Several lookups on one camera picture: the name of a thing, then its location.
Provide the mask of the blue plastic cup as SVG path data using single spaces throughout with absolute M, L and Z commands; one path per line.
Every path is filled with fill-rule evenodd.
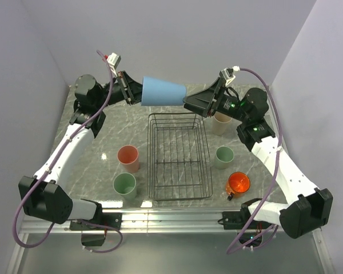
M 182 106 L 186 87 L 145 76 L 142 83 L 142 106 Z

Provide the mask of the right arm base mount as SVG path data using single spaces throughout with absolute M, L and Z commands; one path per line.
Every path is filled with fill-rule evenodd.
M 217 223 L 222 225 L 224 230 L 236 230 L 237 234 L 239 234 L 249 217 L 249 213 L 243 213 L 243 210 L 224 211 L 222 213 L 222 218 L 217 220 Z M 239 245 L 245 244 L 247 241 L 253 239 L 256 235 L 261 233 L 268 226 L 269 224 L 261 221 L 252 221 L 244 234 L 238 239 L 237 243 Z

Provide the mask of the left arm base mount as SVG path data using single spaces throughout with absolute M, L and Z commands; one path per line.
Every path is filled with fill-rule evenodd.
M 72 220 L 69 230 L 81 233 L 81 244 L 84 249 L 94 253 L 106 253 L 115 251 L 123 242 L 121 232 L 122 213 L 101 213 L 100 217 L 94 220 Z M 113 247 L 106 248 L 106 239 L 112 232 L 115 232 L 119 239 Z

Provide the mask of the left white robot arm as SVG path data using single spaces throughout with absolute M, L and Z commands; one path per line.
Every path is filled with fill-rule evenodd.
M 105 86 L 89 74 L 77 78 L 71 91 L 75 94 L 73 114 L 65 136 L 47 162 L 32 176 L 24 176 L 18 184 L 27 216 L 55 224 L 81 220 L 90 229 L 103 224 L 100 203 L 72 199 L 64 190 L 67 179 L 83 154 L 100 132 L 106 115 L 102 105 L 113 105 L 125 100 L 127 104 L 141 101 L 142 85 L 126 71 L 120 71 Z

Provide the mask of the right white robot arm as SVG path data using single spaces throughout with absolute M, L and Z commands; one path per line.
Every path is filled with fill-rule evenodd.
M 242 144 L 266 167 L 278 184 L 286 203 L 256 198 L 241 206 L 242 230 L 259 222 L 278 225 L 291 238 L 325 226 L 329 221 L 333 195 L 311 182 L 282 147 L 282 135 L 274 132 L 264 116 L 273 105 L 267 87 L 251 88 L 243 98 L 228 93 L 230 87 L 219 77 L 207 89 L 184 97 L 184 108 L 203 117 L 215 113 L 240 122 L 237 134 Z

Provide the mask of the pink plastic cup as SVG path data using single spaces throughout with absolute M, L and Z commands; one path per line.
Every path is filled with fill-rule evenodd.
M 117 159 L 123 168 L 129 173 L 135 173 L 139 170 L 139 152 L 136 147 L 126 145 L 117 152 Z

